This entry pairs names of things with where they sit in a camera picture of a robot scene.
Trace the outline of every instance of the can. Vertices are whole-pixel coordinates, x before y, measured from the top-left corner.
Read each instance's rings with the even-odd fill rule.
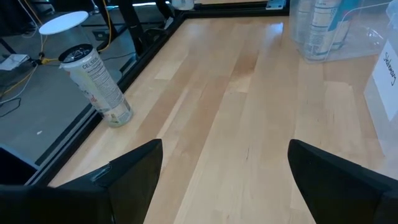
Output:
[[[58,59],[60,67],[111,127],[122,126],[131,119],[129,103],[92,45],[74,46]]]
[[[292,38],[298,44],[304,44],[305,37],[308,34],[308,24],[311,19],[312,0],[299,0],[295,12],[295,20],[290,27],[292,29]]]
[[[354,9],[358,8],[359,0],[343,0],[338,10],[338,15],[332,22],[332,27],[336,29],[336,33],[331,46],[332,50],[340,49],[347,37],[351,21],[356,15]]]
[[[333,43],[335,29],[331,23],[337,15],[341,0],[316,0],[310,25],[310,36],[305,44],[309,60],[324,60]]]

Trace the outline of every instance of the gray floor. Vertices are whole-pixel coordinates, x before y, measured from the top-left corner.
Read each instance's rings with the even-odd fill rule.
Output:
[[[163,17],[155,6],[136,7],[142,22],[162,21]],[[110,11],[113,22],[123,22],[117,9]],[[104,23],[100,15],[90,16],[83,24]],[[84,31],[93,45],[95,41],[92,29],[105,27],[84,27]],[[40,36],[31,39],[21,36],[4,38],[15,51],[37,58],[40,51]],[[74,45],[87,42],[87,38],[79,28],[73,28],[61,34],[51,35],[45,45],[48,58],[57,58],[64,50]],[[112,42],[110,47],[101,54],[101,58],[117,57],[134,51],[128,31]],[[0,46],[0,54],[7,51]],[[131,56],[105,61],[108,70],[118,71]],[[56,140],[65,128],[88,104],[88,100],[80,93],[76,85],[59,69],[57,62],[52,66],[39,66],[32,79],[21,95],[21,106],[12,113],[0,118],[0,144],[5,144],[22,157],[36,161]],[[29,64],[23,65],[12,72],[0,72],[0,85],[17,82],[31,69]],[[2,100],[17,94],[22,87],[16,88]],[[0,115],[17,106],[17,101],[0,107]]]

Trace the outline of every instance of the can label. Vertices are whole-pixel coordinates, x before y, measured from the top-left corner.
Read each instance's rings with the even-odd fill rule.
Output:
[[[340,0],[316,0],[310,36],[305,44],[305,55],[310,60],[324,60],[333,43],[335,30],[330,29]]]
[[[62,67],[110,126],[121,126],[131,119],[128,102],[95,50]]]

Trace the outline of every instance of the can lid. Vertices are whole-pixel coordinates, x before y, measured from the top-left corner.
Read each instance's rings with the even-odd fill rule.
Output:
[[[93,46],[91,44],[79,44],[62,53],[58,60],[61,63],[72,63],[86,57],[93,51]]]

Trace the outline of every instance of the cable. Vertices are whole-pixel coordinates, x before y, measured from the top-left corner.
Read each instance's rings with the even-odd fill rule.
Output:
[[[30,5],[27,3],[27,0],[24,0],[25,1],[25,3],[26,3],[26,5],[29,7],[29,9],[30,9],[30,11],[33,13],[33,15],[36,17],[36,19],[38,20],[38,22],[40,23],[40,25],[43,25],[43,22],[39,19],[39,17],[37,16],[37,14],[35,13],[35,11],[30,7]],[[36,21],[33,19],[33,17],[31,16],[31,14],[28,12],[28,10],[25,8],[25,6],[23,5],[23,3],[21,3],[21,0],[18,0],[18,2],[19,2],[19,4],[22,6],[22,8],[25,10],[25,12],[29,15],[29,17],[32,19],[32,22],[36,25],[36,30],[35,30],[35,33],[36,33],[36,31],[39,29],[39,27],[38,27],[38,25],[37,25],[37,23],[36,23]],[[41,41],[41,48],[40,48],[40,53],[39,53],[39,55],[40,55],[40,60],[42,61],[42,64],[46,64],[46,63],[49,63],[49,62],[51,62],[51,61],[55,61],[55,60],[58,60],[57,58],[43,58],[43,55],[44,55],[44,45],[45,45],[45,43],[46,43],[46,41],[47,41],[47,38],[48,38],[48,36],[45,36],[45,39],[44,39],[44,41],[43,41],[43,35],[42,34],[40,34],[40,41]]]
[[[109,15],[108,9],[106,8],[105,0],[102,0],[102,2],[104,3],[106,16],[108,17],[109,40],[108,40],[108,44],[106,45],[106,47],[104,47],[103,49],[99,50],[98,52],[102,52],[102,51],[106,50],[111,45],[111,41],[112,41],[111,16]]]
[[[13,99],[13,100],[11,100],[11,101],[8,101],[7,103],[10,103],[10,102],[12,102],[12,101],[14,101],[14,100],[17,100],[17,101],[18,101],[18,105],[17,105],[15,108],[13,108],[13,109],[11,109],[11,110],[5,112],[4,114],[0,115],[0,118],[3,118],[3,117],[5,117],[5,116],[9,115],[10,113],[12,113],[13,111],[15,111],[16,109],[18,109],[18,108],[21,106],[21,100],[22,100],[22,99],[21,99],[20,97],[15,98],[15,99]]]
[[[32,9],[31,6],[27,3],[26,0],[24,0],[24,1],[25,1],[25,3],[26,3],[27,7],[29,7],[30,11],[33,12],[33,15],[36,17],[36,19],[38,20],[38,22],[40,23],[40,25],[43,25],[42,21],[41,21],[41,20],[39,19],[39,17],[36,15],[35,11],[33,11],[33,9]]]
[[[37,69],[37,65],[36,65],[36,67],[33,68],[33,70],[32,70],[25,78],[23,78],[23,79],[22,79],[21,81],[19,81],[17,84],[15,84],[14,86],[12,86],[10,89],[6,90],[6,91],[1,95],[1,97],[3,97],[5,94],[7,94],[8,92],[10,92],[12,89],[14,89],[16,86],[20,85],[24,80],[27,79],[27,81],[26,81],[26,83],[25,83],[23,89],[22,89],[17,95],[13,96],[12,98],[10,98],[10,99],[8,99],[8,100],[4,100],[4,101],[0,102],[0,105],[2,105],[2,104],[4,104],[4,103],[7,103],[7,102],[10,102],[10,101],[15,100],[16,98],[18,98],[18,96],[20,96],[20,95],[22,94],[22,92],[25,91],[26,86],[29,84],[30,79],[32,78],[33,73],[36,71],[36,69]]]
[[[135,53],[135,52],[130,52],[130,53],[128,53],[128,54],[125,54],[125,55],[121,55],[121,56],[117,56],[117,57],[110,57],[110,58],[106,58],[106,59],[104,59],[103,61],[105,62],[105,61],[107,61],[107,60],[111,60],[111,59],[122,58],[122,57],[125,57],[125,56],[132,55],[132,54],[134,54],[134,53]]]
[[[33,34],[28,37],[22,35],[22,37],[26,38],[26,39],[32,38],[36,34],[37,30],[39,29],[39,26],[37,25],[36,21],[33,19],[32,15],[27,11],[27,9],[25,8],[25,6],[21,2],[21,0],[18,0],[18,3],[21,5],[21,7],[25,10],[26,14],[30,17],[32,22],[35,24],[35,31],[33,32]]]

